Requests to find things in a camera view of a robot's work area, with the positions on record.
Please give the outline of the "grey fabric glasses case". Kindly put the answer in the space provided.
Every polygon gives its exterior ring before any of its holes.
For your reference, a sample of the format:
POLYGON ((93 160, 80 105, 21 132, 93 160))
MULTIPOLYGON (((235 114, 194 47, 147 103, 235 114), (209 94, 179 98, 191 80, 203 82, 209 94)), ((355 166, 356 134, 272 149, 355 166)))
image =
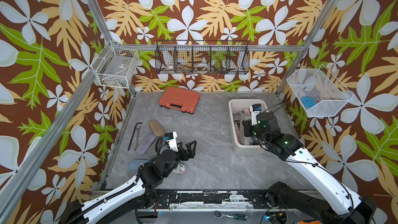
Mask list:
POLYGON ((235 123, 241 122, 243 120, 243 117, 241 114, 233 114, 232 117, 233 117, 233 121, 235 123))

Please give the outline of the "tan glasses case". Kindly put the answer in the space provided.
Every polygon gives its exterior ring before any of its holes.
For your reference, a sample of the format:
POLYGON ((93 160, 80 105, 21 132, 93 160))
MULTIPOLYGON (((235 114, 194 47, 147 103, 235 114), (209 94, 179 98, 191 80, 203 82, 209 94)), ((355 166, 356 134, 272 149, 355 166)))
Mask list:
POLYGON ((161 137, 165 134, 164 128, 161 126, 161 124, 157 120, 150 120, 148 122, 148 124, 149 124, 149 127, 150 127, 152 133, 155 136, 161 137))

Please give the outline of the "dark grey glasses case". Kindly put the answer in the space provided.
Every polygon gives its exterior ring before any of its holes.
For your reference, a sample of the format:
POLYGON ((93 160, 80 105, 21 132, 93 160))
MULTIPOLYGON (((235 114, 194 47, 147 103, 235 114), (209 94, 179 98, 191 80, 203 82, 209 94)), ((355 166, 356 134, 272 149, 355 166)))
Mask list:
POLYGON ((146 152, 146 156, 148 159, 152 159, 154 157, 156 157, 157 155, 157 150, 158 150, 158 145, 156 145, 156 143, 153 143, 149 149, 146 152))

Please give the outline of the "small pink glasses case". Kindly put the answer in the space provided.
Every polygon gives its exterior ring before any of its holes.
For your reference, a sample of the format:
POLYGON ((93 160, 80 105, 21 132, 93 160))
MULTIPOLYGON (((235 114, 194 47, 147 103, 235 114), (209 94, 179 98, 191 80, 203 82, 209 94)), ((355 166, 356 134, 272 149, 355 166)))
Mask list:
POLYGON ((250 110, 249 110, 249 108, 244 108, 244 109, 243 109, 243 112, 244 112, 245 114, 249 114, 249 115, 250 115, 250 110))

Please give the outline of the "cream plastic storage box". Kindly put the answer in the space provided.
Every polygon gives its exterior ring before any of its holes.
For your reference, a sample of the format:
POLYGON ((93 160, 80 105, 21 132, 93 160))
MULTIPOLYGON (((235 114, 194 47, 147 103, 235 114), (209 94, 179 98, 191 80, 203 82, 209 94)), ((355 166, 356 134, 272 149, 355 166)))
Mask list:
POLYGON ((243 112, 244 108, 250 108, 254 104, 261 104, 262 105, 262 111, 265 112, 270 112, 270 108, 267 107, 266 103, 263 100, 259 99, 234 99, 229 101, 229 118, 230 118, 230 132, 231 132, 231 139, 232 139, 232 149, 233 152, 237 156, 259 156, 264 154, 266 151, 273 151, 276 153, 280 153, 280 149, 277 148, 277 141, 282 137, 282 133, 280 130, 280 137, 274 141, 271 142, 272 147, 271 149, 263 149, 259 145, 254 145, 250 144, 249 140, 250 139, 245 139, 243 137, 243 128, 242 128, 242 122, 244 120, 250 120, 251 119, 251 114, 245 114, 243 112), (241 122, 238 122, 239 124, 239 129, 240 129, 240 139, 242 144, 239 144, 237 142, 237 137, 234 129, 234 121, 233 121, 233 114, 241 114, 243 117, 243 120, 241 122))

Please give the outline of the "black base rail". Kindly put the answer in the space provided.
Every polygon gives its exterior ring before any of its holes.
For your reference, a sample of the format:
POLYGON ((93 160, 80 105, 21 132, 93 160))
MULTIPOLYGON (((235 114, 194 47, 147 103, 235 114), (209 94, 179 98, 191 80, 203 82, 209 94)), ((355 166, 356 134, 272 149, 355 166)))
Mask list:
POLYGON ((152 195, 145 194, 134 200, 133 203, 143 202, 140 208, 170 209, 173 204, 198 204, 205 205, 232 205, 233 203, 245 204, 249 208, 268 209, 285 206, 280 200, 271 195, 267 190, 171 190, 156 189, 152 195))

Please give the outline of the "ratchet wrench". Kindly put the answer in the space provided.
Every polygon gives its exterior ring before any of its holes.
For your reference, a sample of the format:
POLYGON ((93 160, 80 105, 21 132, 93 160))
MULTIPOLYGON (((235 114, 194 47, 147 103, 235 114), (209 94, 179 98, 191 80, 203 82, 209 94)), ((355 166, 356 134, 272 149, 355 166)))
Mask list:
POLYGON ((231 218, 234 220, 238 220, 238 221, 247 221, 248 220, 248 216, 244 215, 244 214, 225 214, 221 211, 215 211, 214 212, 214 217, 215 218, 231 218))

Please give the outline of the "blue object in basket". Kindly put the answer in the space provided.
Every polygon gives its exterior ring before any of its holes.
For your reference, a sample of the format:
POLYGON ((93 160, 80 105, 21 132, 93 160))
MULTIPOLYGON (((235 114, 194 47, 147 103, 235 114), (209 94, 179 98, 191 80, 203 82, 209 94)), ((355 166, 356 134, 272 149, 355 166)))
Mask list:
POLYGON ((317 101, 309 96, 302 97, 301 101, 305 108, 312 108, 317 104, 317 101))

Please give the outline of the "flag print glasses case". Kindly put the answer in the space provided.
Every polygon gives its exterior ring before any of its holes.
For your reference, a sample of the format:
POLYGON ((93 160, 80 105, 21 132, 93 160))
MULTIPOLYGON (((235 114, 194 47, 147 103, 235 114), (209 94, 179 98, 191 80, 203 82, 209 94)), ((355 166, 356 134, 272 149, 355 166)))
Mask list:
POLYGON ((172 172, 177 175, 184 175, 186 171, 187 167, 184 164, 179 163, 172 172))

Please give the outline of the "purple glasses case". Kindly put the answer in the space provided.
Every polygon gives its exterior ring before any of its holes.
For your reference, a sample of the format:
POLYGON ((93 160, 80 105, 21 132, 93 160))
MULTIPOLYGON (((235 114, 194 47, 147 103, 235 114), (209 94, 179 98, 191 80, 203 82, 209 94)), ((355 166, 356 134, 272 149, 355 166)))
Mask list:
POLYGON ((135 151, 138 155, 145 155, 152 144, 158 139, 153 132, 148 133, 143 139, 138 139, 135 151))

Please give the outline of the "white mesh basket right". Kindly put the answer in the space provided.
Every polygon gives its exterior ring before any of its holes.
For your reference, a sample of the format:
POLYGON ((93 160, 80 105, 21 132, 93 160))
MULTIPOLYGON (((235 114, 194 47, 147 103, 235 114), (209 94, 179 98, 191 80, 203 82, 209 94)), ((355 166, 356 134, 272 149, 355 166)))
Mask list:
POLYGON ((298 69, 287 83, 310 118, 334 117, 353 98, 353 93, 324 65, 298 69), (314 98, 317 104, 305 108, 301 101, 305 96, 314 98))

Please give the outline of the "slate blue glasses case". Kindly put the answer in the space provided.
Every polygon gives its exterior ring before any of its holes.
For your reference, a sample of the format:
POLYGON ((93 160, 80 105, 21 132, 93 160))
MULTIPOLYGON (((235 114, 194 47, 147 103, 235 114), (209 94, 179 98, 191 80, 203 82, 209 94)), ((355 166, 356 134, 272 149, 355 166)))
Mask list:
POLYGON ((131 161, 129 161, 128 163, 128 169, 132 172, 137 172, 138 168, 141 165, 144 165, 145 163, 149 162, 149 160, 147 159, 133 159, 131 161))

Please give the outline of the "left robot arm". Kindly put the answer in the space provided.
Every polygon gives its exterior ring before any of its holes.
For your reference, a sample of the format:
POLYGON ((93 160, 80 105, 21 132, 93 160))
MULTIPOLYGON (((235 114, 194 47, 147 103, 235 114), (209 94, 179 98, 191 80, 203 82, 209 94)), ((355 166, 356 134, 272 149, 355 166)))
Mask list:
POLYGON ((148 208, 157 201, 155 188, 163 183, 181 161, 195 157, 197 141, 184 145, 177 142, 177 133, 166 133, 157 138, 156 156, 140 164, 137 174, 114 190, 93 200, 68 204, 59 219, 60 224, 106 224, 122 212, 148 208))

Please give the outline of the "red plastic tool case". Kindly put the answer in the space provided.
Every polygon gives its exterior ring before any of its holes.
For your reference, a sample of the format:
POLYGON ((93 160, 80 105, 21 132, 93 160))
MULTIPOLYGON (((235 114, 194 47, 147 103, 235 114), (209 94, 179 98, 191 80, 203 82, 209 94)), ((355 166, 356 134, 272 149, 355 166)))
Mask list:
POLYGON ((192 90, 168 87, 159 100, 159 105, 167 109, 194 114, 200 100, 200 93, 192 90))

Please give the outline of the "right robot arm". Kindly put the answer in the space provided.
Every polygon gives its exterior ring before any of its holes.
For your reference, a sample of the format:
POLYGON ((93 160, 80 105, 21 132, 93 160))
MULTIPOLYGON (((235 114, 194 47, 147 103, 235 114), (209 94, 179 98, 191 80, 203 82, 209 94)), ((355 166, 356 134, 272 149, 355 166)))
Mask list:
POLYGON ((281 133, 274 112, 263 110, 261 104, 250 106, 249 111, 251 120, 241 125, 244 136, 295 168, 323 196, 320 200, 277 182, 267 190, 270 206, 295 208, 322 224, 374 222, 377 206, 373 199, 350 190, 320 165, 295 136, 281 133))

